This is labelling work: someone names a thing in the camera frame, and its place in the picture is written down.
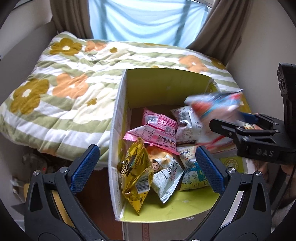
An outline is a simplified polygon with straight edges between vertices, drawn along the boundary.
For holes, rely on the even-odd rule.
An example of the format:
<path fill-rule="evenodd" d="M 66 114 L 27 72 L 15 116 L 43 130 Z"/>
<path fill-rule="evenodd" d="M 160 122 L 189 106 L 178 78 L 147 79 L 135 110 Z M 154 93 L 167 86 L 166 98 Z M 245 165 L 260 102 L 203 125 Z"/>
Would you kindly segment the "silver grey snack bag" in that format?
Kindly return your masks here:
<path fill-rule="evenodd" d="M 171 110 L 177 120 L 176 141 L 181 143 L 196 143 L 201 137 L 203 125 L 190 105 Z"/>

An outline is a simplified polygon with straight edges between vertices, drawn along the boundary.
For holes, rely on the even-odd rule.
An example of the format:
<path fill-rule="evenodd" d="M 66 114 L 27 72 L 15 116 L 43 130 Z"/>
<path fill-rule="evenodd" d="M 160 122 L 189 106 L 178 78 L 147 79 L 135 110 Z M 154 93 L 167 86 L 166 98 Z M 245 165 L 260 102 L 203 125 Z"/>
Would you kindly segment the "yellow green cardboard box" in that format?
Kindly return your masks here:
<path fill-rule="evenodd" d="M 167 202 L 150 191 L 140 211 L 123 196 L 117 169 L 130 145 L 142 138 L 171 153 L 177 151 L 173 128 L 158 132 L 142 123 L 144 109 L 171 117 L 194 94 L 222 91 L 210 76 L 170 68 L 137 68 L 123 72 L 112 118 L 108 176 L 115 219 L 125 240 L 181 240 L 214 205 L 218 195 L 210 187 L 175 191 Z"/>

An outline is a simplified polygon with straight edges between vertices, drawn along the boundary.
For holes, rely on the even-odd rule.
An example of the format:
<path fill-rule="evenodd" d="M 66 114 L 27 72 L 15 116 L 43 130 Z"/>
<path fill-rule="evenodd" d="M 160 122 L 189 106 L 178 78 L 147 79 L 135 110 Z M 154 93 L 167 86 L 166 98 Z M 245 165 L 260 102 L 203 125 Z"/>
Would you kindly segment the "light blue window cloth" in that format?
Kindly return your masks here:
<path fill-rule="evenodd" d="M 145 42 L 185 48 L 203 27 L 205 1 L 89 1 L 95 39 Z"/>

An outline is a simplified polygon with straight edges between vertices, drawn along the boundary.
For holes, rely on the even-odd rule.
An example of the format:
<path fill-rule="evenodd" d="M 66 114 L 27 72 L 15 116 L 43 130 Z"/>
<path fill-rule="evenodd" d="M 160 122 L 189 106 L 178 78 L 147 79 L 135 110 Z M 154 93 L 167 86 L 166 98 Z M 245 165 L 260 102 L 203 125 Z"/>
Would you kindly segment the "blue yellow snack bag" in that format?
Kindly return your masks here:
<path fill-rule="evenodd" d="M 219 145 L 222 136 L 210 130 L 210 121 L 219 119 L 237 124 L 239 120 L 239 108 L 241 91 L 231 93 L 213 92 L 188 96 L 185 104 L 191 106 L 202 125 L 201 134 L 196 143 Z"/>

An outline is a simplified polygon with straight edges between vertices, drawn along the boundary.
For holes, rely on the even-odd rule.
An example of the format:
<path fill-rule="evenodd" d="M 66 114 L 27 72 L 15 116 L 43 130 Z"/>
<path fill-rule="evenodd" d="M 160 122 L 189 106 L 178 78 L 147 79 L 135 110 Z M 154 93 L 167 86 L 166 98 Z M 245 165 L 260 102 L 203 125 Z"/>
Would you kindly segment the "pink film snack bag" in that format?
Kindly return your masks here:
<path fill-rule="evenodd" d="M 176 148 L 176 138 L 172 137 L 152 125 L 144 125 L 129 130 L 123 137 L 126 141 L 136 141 L 142 138 L 147 144 L 154 145 L 175 155 L 179 155 Z"/>

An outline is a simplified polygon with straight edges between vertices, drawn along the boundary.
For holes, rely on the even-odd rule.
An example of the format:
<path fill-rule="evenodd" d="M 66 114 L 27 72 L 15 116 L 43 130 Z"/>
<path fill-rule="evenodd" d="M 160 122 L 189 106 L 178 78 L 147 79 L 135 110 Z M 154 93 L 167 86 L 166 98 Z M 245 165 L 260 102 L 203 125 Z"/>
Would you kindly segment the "brown curtain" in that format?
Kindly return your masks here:
<path fill-rule="evenodd" d="M 213 57 L 227 65 L 241 43 L 253 1 L 214 1 L 196 39 L 187 49 Z"/>
<path fill-rule="evenodd" d="M 89 1 L 51 0 L 52 20 L 57 31 L 70 32 L 82 39 L 92 39 L 90 26 Z"/>

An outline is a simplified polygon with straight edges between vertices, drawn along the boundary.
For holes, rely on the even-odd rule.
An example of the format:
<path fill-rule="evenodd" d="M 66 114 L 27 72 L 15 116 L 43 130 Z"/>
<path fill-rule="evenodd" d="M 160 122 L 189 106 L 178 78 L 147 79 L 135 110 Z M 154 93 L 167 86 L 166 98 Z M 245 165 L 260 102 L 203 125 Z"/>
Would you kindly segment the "floral striped quilt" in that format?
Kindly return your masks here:
<path fill-rule="evenodd" d="M 173 68 L 213 79 L 210 89 L 238 85 L 218 60 L 170 45 L 84 40 L 56 35 L 32 73 L 1 104 L 1 133 L 41 153 L 74 160 L 89 145 L 108 163 L 111 120 L 126 69 Z"/>

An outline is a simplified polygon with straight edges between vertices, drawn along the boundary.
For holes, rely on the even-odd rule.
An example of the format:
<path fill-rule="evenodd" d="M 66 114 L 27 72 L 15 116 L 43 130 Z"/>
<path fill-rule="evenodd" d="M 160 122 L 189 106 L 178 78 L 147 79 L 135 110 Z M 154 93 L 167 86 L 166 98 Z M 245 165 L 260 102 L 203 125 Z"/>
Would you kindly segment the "brown right curtain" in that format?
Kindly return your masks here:
<path fill-rule="evenodd" d="M 187 49 L 213 57 L 227 65 L 241 43 L 253 1 L 214 1 L 196 39 Z"/>

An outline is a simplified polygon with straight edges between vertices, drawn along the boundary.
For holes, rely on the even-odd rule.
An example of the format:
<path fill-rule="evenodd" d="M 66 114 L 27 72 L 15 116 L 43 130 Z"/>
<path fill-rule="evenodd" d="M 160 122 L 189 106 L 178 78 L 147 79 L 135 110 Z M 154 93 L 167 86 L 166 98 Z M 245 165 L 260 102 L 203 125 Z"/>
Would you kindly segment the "pink striped snack bag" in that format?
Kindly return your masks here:
<path fill-rule="evenodd" d="M 176 130 L 178 128 L 178 124 L 175 120 L 172 120 L 166 115 L 155 113 L 147 108 L 144 108 L 142 124 L 150 124 L 172 137 L 176 136 Z"/>

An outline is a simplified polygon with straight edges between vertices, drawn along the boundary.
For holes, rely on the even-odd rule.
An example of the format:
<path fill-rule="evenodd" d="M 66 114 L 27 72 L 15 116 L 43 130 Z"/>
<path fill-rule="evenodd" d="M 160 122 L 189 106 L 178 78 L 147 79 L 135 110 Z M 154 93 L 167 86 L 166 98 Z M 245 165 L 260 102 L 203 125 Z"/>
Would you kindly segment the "grey rice cracker bag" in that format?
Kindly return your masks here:
<path fill-rule="evenodd" d="M 170 153 L 164 157 L 153 157 L 152 167 L 154 170 L 152 189 L 160 201 L 166 203 L 177 188 L 184 170 Z"/>

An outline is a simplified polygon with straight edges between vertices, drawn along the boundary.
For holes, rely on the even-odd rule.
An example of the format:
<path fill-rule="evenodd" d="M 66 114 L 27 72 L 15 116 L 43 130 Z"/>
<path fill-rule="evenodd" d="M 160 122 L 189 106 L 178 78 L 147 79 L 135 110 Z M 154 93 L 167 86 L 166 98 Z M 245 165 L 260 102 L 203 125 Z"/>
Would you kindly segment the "black snack bag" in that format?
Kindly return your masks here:
<path fill-rule="evenodd" d="M 196 146 L 177 146 L 177 151 L 180 154 L 180 160 L 182 161 L 185 167 L 180 190 L 187 191 L 209 186 L 209 182 L 205 174 L 203 173 L 201 167 L 196 161 Z"/>

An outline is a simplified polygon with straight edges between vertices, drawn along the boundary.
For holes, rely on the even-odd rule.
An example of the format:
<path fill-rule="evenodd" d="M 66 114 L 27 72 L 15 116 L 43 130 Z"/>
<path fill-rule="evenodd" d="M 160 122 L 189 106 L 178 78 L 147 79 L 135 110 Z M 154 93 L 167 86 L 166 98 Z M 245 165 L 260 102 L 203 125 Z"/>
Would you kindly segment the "gold snack bag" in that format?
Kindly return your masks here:
<path fill-rule="evenodd" d="M 117 169 L 121 193 L 139 214 L 154 177 L 152 163 L 142 138 L 137 138 L 131 144 Z"/>

